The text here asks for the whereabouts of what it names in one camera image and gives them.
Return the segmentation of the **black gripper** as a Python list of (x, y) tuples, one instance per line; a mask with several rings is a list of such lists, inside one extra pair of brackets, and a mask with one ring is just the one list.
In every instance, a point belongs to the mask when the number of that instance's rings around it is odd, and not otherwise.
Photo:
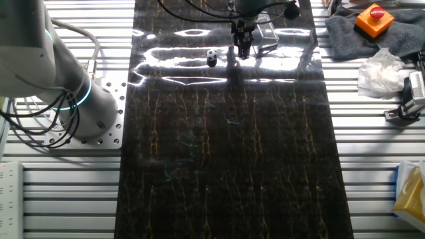
[(253, 21), (238, 19), (231, 21), (231, 33), (234, 37), (234, 45), (238, 48), (238, 56), (247, 59), (250, 56), (250, 48), (254, 37), (252, 32), (256, 24)]

